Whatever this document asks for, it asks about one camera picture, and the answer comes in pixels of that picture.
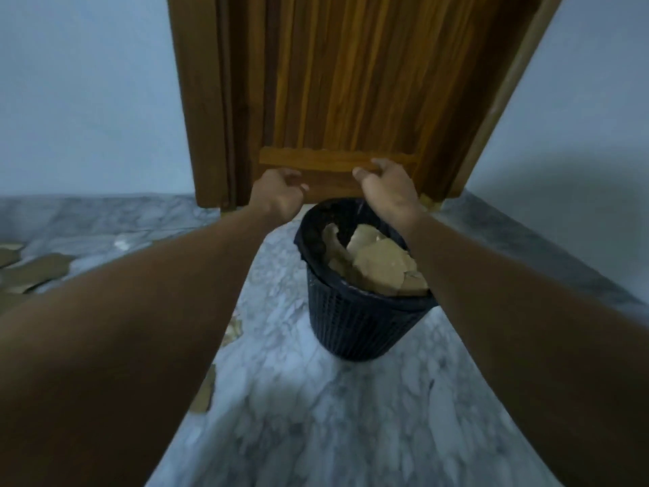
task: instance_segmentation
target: door frame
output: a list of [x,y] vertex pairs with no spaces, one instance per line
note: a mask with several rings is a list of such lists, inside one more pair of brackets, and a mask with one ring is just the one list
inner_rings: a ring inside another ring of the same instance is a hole
[[[462,131],[463,137],[448,145],[453,148],[450,165],[443,174],[430,169],[418,174],[415,183],[421,193],[433,201],[442,201],[462,192],[561,1],[538,0],[520,26],[499,26],[494,30],[491,54],[497,54],[496,47],[504,38],[514,38],[518,44],[489,61],[495,65],[496,78],[487,85],[488,92],[477,112],[469,108],[475,105],[470,96],[458,103],[458,112],[465,106],[464,111],[471,115],[467,123],[459,120],[459,126],[468,127],[472,135],[466,138]],[[264,74],[233,75],[231,61],[233,57],[244,57],[246,60],[237,67],[264,68],[259,65],[268,48],[259,28],[264,26],[267,10],[279,8],[279,0],[167,2],[197,203],[222,208],[246,204],[252,186],[249,158],[260,153],[262,144]],[[229,2],[237,4],[236,13],[246,14],[257,23],[231,21]],[[239,30],[245,28],[244,38],[235,42],[231,23]],[[235,50],[231,49],[231,41],[238,46]],[[243,86],[247,102],[233,102],[234,85]],[[246,129],[234,130],[235,119],[245,122]]]

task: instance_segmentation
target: trash can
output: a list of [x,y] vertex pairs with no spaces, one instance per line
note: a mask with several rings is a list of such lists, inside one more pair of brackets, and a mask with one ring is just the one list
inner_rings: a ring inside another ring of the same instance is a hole
[[422,297],[388,297],[350,285],[325,262],[322,230],[338,226],[346,246],[359,224],[369,224],[407,249],[396,230],[382,221],[363,199],[327,200],[309,210],[295,235],[307,265],[311,327],[322,346],[345,360],[376,359],[390,350],[437,302]]

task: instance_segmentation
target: hand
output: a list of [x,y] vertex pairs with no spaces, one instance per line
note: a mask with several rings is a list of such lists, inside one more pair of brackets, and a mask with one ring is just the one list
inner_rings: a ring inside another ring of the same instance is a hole
[[381,168],[380,177],[362,167],[355,167],[352,174],[372,210],[403,235],[402,229],[423,213],[415,185],[401,165],[389,159],[372,159],[372,163]]
[[288,186],[286,179],[301,175],[293,169],[268,169],[253,184],[248,205],[264,212],[273,229],[290,222],[302,208],[303,191],[308,191],[309,187],[305,184]]

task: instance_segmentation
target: left hand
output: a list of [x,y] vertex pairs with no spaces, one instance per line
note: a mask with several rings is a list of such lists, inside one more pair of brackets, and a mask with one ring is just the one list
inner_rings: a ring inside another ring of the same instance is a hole
[[309,187],[305,184],[288,186],[286,179],[301,175],[294,169],[268,169],[253,184],[248,205],[268,215],[273,227],[290,222],[302,208],[304,191]]

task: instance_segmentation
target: right hand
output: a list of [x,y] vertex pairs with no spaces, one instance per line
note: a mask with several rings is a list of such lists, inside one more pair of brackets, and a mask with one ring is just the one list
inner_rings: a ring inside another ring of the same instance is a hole
[[355,167],[352,174],[372,210],[403,235],[402,230],[423,214],[415,184],[401,165],[389,159],[372,163],[381,169],[380,177],[362,167]]

